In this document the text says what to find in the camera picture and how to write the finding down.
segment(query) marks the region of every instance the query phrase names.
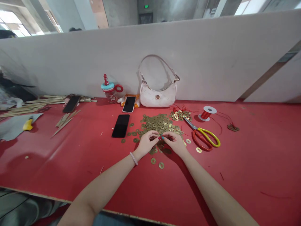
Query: black smartphone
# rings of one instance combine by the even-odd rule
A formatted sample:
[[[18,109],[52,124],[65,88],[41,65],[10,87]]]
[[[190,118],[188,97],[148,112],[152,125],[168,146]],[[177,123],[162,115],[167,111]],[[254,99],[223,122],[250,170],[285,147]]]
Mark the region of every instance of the black smartphone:
[[[122,112],[132,113],[134,111],[136,97],[126,97]]]
[[[63,109],[64,113],[69,113],[69,112],[73,112],[76,105],[78,104],[78,102],[80,101],[81,97],[80,96],[73,96],[70,98],[68,104],[66,105],[66,107]]]
[[[119,115],[112,133],[112,137],[122,138],[126,135],[129,124],[129,115]]]

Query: hand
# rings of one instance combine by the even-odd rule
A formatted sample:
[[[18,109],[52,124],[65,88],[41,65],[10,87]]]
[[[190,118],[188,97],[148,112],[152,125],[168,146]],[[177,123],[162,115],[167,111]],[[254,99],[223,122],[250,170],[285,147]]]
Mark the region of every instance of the hand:
[[[174,132],[165,132],[163,133],[163,136],[165,143],[167,143],[180,158],[183,158],[186,154],[189,154],[182,137],[179,134]]]
[[[149,151],[155,146],[159,139],[159,133],[155,130],[148,131],[141,137],[137,149],[133,152],[135,159],[139,161],[143,156],[145,156]]]

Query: gray pants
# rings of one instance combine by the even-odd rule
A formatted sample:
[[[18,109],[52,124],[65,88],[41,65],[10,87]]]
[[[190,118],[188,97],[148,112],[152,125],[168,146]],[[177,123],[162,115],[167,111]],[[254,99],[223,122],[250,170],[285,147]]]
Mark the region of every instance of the gray pants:
[[[63,202],[0,189],[0,226],[29,226],[53,214]]]

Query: scissors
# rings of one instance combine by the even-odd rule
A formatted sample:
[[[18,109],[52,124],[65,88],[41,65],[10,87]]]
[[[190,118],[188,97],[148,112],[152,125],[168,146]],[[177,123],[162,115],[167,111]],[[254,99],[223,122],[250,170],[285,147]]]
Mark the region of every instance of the scissors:
[[[204,150],[204,151],[211,151],[212,150],[212,146],[213,147],[219,147],[220,146],[220,141],[219,141],[219,139],[213,134],[213,133],[211,133],[210,131],[208,131],[208,130],[205,130],[205,129],[202,129],[202,128],[197,128],[195,125],[193,125],[190,121],[188,121],[188,119],[186,119],[185,117],[184,117],[184,119],[185,119],[185,121],[194,129],[193,131],[192,131],[192,138],[193,138],[193,140],[194,140],[194,142],[196,143],[196,145],[199,147],[199,148],[201,148],[202,150]],[[213,136],[213,138],[216,140],[216,143],[217,144],[215,144],[215,143],[213,143],[211,140],[210,140],[210,138],[208,137],[208,135],[206,134],[206,133],[208,133],[208,134],[210,134],[211,136]],[[201,140],[201,141],[203,141],[207,146],[208,146],[208,148],[205,148],[205,147],[203,147],[202,145],[200,145],[200,143],[197,141],[197,137]]]

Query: water bottle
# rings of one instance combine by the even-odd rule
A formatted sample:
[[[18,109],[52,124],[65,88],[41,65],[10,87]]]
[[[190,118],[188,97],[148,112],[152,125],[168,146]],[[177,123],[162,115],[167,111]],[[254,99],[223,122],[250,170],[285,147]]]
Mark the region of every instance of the water bottle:
[[[114,83],[109,82],[107,79],[107,75],[104,74],[104,83],[101,85],[101,89],[103,90],[103,92],[106,94],[106,97],[109,101],[109,103],[111,104],[115,104],[117,103],[118,97],[117,97],[117,93],[120,93],[123,91],[123,87],[122,85],[114,85]]]

